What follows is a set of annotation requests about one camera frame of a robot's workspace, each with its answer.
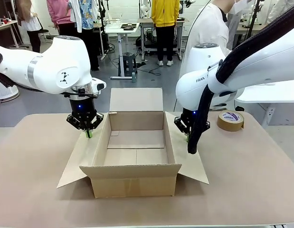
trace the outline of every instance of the person's neck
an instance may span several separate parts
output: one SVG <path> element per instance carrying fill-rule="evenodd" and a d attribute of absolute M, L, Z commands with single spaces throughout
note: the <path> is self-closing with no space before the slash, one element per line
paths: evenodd
<path fill-rule="evenodd" d="M 234 1 L 233 0 L 213 0 L 212 4 L 219 7 L 225 14 L 227 14 L 232 6 Z"/>

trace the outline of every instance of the person in yellow jacket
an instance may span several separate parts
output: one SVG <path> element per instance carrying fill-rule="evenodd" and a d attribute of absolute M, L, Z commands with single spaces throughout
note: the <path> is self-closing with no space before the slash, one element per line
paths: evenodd
<path fill-rule="evenodd" d="M 152 20 L 156 28 L 158 65 L 163 66 L 164 44 L 167 66 L 173 64 L 174 28 L 179 16 L 180 0 L 152 0 Z"/>

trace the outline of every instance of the stool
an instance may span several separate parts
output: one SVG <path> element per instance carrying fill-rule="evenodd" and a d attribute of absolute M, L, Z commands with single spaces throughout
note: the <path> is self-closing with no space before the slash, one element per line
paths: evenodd
<path fill-rule="evenodd" d="M 135 54 L 130 52 L 123 53 L 123 69 L 124 76 L 132 77 L 137 73 L 137 66 L 135 60 Z M 118 76 L 121 76 L 120 59 L 118 65 Z"/>

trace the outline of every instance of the open cardboard box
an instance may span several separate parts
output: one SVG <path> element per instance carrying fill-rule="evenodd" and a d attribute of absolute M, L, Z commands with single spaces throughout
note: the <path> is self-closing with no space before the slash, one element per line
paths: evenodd
<path fill-rule="evenodd" d="M 113 88 L 110 113 L 87 139 L 82 133 L 58 188 L 88 176 L 96 198 L 173 196 L 176 176 L 209 183 L 199 153 L 163 112 L 160 88 Z"/>

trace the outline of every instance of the yellow jacket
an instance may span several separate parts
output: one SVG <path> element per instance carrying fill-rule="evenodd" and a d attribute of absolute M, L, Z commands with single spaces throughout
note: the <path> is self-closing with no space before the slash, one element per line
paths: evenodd
<path fill-rule="evenodd" d="M 173 26 L 179 16 L 180 0 L 152 0 L 152 20 L 156 27 Z"/>

